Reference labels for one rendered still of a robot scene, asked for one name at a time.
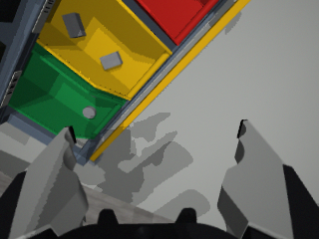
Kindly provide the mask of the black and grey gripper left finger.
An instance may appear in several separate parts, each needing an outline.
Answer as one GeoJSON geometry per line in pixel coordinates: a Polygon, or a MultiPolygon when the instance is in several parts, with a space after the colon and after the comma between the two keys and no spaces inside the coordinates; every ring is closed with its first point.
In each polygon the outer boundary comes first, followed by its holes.
{"type": "Polygon", "coordinates": [[[88,199],[73,171],[75,143],[67,125],[16,175],[0,197],[0,239],[56,239],[86,223],[88,199]]]}

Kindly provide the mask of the green open bin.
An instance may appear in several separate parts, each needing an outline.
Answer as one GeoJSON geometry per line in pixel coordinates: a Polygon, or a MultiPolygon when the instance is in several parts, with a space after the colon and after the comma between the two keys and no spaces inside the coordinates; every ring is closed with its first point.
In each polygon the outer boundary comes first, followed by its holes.
{"type": "Polygon", "coordinates": [[[126,101],[95,88],[36,42],[8,106],[55,135],[69,125],[76,138],[94,139],[126,101]],[[83,115],[87,106],[97,111],[93,119],[83,115]]]}

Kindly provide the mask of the grey metal shelf rack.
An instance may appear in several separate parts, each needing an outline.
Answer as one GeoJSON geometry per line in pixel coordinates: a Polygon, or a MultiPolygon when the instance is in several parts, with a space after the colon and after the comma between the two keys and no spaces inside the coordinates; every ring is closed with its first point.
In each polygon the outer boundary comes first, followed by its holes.
{"type": "MultiPolygon", "coordinates": [[[[6,45],[0,62],[0,124],[4,122],[10,123],[46,145],[48,145],[56,135],[12,109],[8,104],[55,1],[56,0],[21,0],[13,22],[0,22],[0,41],[6,45]]],[[[101,161],[103,153],[94,161],[89,159],[93,152],[96,151],[96,147],[104,134],[227,0],[219,0],[179,46],[161,30],[134,0],[122,1],[169,48],[172,55],[165,60],[132,99],[125,102],[95,139],[88,139],[82,148],[74,145],[72,151],[77,159],[77,163],[82,166],[86,163],[97,165],[101,161]]]]}

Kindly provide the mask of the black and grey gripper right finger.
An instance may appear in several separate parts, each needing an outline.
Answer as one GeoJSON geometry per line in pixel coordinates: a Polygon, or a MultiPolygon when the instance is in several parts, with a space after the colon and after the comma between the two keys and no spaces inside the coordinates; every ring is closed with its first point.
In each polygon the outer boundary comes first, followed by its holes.
{"type": "Polygon", "coordinates": [[[319,239],[319,207],[295,172],[248,120],[240,122],[235,160],[217,209],[238,239],[319,239]]]}

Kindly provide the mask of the grey metal block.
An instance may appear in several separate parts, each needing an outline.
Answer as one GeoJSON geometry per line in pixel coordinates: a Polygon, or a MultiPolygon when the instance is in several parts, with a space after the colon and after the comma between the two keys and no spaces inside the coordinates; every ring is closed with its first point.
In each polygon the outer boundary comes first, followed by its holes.
{"type": "Polygon", "coordinates": [[[73,12],[62,15],[62,18],[64,20],[70,38],[79,38],[86,36],[80,14],[73,12]]]}
{"type": "Polygon", "coordinates": [[[99,59],[100,59],[105,70],[112,68],[112,67],[115,67],[115,66],[118,66],[118,65],[123,63],[123,60],[120,56],[119,51],[116,51],[116,52],[111,53],[109,55],[103,56],[99,59]]]}

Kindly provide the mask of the yellow bar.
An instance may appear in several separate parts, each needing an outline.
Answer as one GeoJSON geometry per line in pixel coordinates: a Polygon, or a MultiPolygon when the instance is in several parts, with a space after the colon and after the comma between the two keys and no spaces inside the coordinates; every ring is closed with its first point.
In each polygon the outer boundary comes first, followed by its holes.
{"type": "Polygon", "coordinates": [[[194,44],[194,46],[177,62],[148,95],[134,108],[121,124],[96,149],[90,160],[94,161],[120,133],[149,105],[149,103],[182,71],[182,69],[229,23],[229,21],[250,0],[236,0],[232,6],[212,25],[212,27],[194,44]]]}

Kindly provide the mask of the grey steel disc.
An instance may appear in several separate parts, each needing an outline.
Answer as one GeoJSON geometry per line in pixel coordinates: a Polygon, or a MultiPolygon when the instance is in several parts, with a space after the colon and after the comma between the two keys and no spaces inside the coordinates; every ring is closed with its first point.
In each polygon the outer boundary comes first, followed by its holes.
{"type": "Polygon", "coordinates": [[[83,115],[87,119],[92,119],[97,114],[97,111],[94,107],[87,106],[83,109],[83,115]]]}

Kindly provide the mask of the red bin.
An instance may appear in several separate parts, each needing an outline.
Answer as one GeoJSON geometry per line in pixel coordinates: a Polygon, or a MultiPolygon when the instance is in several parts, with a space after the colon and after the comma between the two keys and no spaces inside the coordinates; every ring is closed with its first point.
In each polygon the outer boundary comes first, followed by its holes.
{"type": "Polygon", "coordinates": [[[219,0],[134,1],[178,46],[219,0]]]}

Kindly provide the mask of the yellow open bin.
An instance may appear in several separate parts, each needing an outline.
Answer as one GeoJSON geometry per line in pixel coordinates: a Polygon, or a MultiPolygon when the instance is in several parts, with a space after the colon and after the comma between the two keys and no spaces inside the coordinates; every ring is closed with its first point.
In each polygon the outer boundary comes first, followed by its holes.
{"type": "Polygon", "coordinates": [[[56,0],[37,43],[95,88],[129,101],[171,55],[122,0],[56,0]],[[69,37],[61,16],[73,12],[86,36],[69,37]],[[123,63],[105,70],[99,58],[116,51],[123,63]]]}

